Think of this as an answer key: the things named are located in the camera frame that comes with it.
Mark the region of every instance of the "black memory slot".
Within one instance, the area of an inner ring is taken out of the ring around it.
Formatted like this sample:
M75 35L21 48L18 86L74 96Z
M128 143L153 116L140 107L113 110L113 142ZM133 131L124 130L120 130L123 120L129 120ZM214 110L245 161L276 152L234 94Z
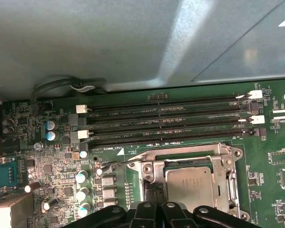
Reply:
M173 112L169 112L166 114L159 114L159 113L145 113L145 114L133 114L128 116L119 116L119 115L109 115L103 117L93 117L93 114L87 116L88 122L97 122L97 121L113 121L113 120L127 120L129 118L143 118L143 117L157 117L157 116L176 116L176 115L184 115L190 114L192 116L201 116L201 115L210 115L210 114L229 114L229 113L238 113L238 112L246 112L245 105L236 105L236 106L225 106L225 107L213 107L208 109L195 109L195 110L175 110Z
M180 99L180 100L156 100L139 103L127 103L121 105L111 105L105 107L93 107L93 111L113 111L114 109L125 109L125 108L139 108L139 107L150 107L151 105L179 105L179 104L200 104L200 103L220 103L220 102L238 102L246 101L246 98L236 99L236 95L228 96L215 96L215 97L201 97L197 99Z
M130 145L133 143L138 144L150 144L150 143L165 143L171 142L172 140L177 141L189 141L207 138L222 138L230 136L252 136L254 135L254 130L243 128L243 129L228 129L220 131L210 131L210 132L200 132L200 133L186 133L186 134L176 134L176 135L161 135L158 137L142 137L133 139L118 139L118 140L107 140L99 142L84 142L88 143L89 149L95 148L97 146L108 146L108 145Z
M209 130L221 130L222 128L227 128L227 124L215 124L211 126L203 126L197 128L195 126L184 126L182 128L167 128L167 129L153 129L153 130L144 130L144 131L128 131L128 132L118 132L118 133L99 133L93 134L92 137L88 138L91 141L106 141L106 140L116 140L116 139L130 139L130 138L141 138L141 137L160 137L163 135L179 135L184 133L200 133L207 132Z
M146 129L165 129L168 127L183 127L183 126L191 126L194 128L200 128L205 126L219 126L219 125L227 125L227 124L241 124L238 120L240 118L213 118L210 120L204 121L189 121L186 118L179 118L175 122L161 122L161 123L152 123L148 125L134 125L129 126L128 122L116 122L116 123L104 123L104 126L100 124L96 124L92 129L95 134L97 133L113 133L130 130L146 130Z

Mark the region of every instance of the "integrated circuit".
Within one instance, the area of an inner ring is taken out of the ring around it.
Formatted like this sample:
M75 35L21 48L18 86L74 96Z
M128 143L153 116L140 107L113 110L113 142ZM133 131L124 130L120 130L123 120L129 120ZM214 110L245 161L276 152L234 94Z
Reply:
M27 125L28 124L28 119L26 117L22 117L18 119L18 124L19 125Z
M64 136L62 139L61 139L61 142L63 145L69 145L71 143L71 139L70 137L68 136Z
M97 202L96 203L97 208L103 208L104 207L104 202Z
M55 189L54 188L47 189L47 193L48 194L54 194L55 193Z
M0 140L0 156L21 151L20 138Z
M72 187L65 187L63 189L65 195L73 195L73 188Z
M249 185L257 185L257 180L255 178L253 179L248 179Z
M95 195L96 196L102 196L103 195L103 191L102 190L96 190L95 191Z
M36 163L34 159L26 159L25 165L27 168L32 168L32 167L35 167Z
M58 224L59 223L58 216L52 216L50 218L50 222L51 224Z
M52 165L43 166L43 172L44 173L52 173L53 172Z
M65 153L64 154L65 159L71 159L72 158L72 153Z
M278 215L276 217L277 222L284 222L284 216L283 215Z
M102 180L101 180L101 178L95 178L94 179L94 184L102 184L103 182L102 182Z
M68 116L67 115L61 116L59 119L59 122L61 124L67 124L68 123Z

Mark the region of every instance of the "capacitor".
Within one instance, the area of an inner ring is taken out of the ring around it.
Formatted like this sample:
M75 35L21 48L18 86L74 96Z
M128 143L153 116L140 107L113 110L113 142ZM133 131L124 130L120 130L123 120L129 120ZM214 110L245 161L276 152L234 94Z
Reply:
M81 188L77 193L76 193L76 199L80 202L84 201L85 198L89 194L89 189L88 188Z
M83 182L85 182L85 180L87 179L88 174L87 171L85 170L81 170L76 176L75 176L75 180L77 183L81 184Z
M91 206L88 203L83 203L80 205L80 208L78 209L78 216L83 218L88 215L88 213L91 210Z
M49 120L46 123L46 129L49 131L56 130L58 128L58 123L55 120Z
M34 149L35 149L36 151L41 151L42 148L43 148L43 144L42 144L42 143L36 142L36 143L34 144Z
M2 121L2 125L6 127L11 127L14 125L14 121L12 119L5 119Z
M48 202L44 203L43 209L44 210L50 210L51 207L55 206L58 204L58 199L57 198L51 198Z
M46 134L46 138L49 141L55 141L59 138L59 133L56 131L50 131Z
M26 193L30 193L30 192L33 192L33 191L39 189L39 188L40 188L40 182L36 181L36 182L30 183L27 186L25 186L24 191Z
M80 158L86 158L86 157L87 157L87 152L86 152L86 151L81 151L81 152L79 153L79 157L80 157Z
M6 127L6 128L4 128L3 129L3 134L13 134L14 133L14 128L12 128L12 127Z

